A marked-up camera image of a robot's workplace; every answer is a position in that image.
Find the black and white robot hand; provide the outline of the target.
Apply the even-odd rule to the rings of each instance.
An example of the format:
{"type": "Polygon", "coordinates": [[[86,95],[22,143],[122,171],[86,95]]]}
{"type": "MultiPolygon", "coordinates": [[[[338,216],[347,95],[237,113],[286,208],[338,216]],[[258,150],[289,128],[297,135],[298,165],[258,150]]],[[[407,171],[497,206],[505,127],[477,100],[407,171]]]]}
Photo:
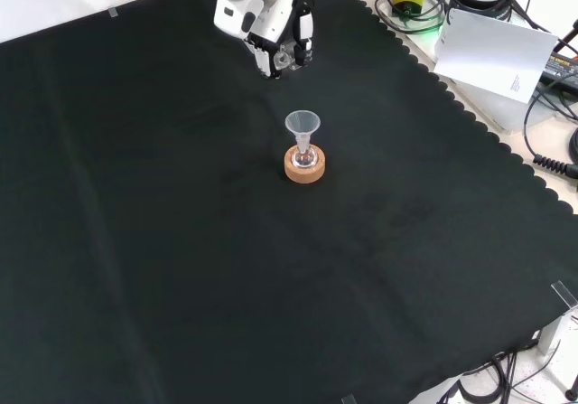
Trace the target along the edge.
{"type": "Polygon", "coordinates": [[[241,40],[267,79],[298,70],[312,59],[312,6],[305,0],[217,0],[214,24],[241,40]]]}

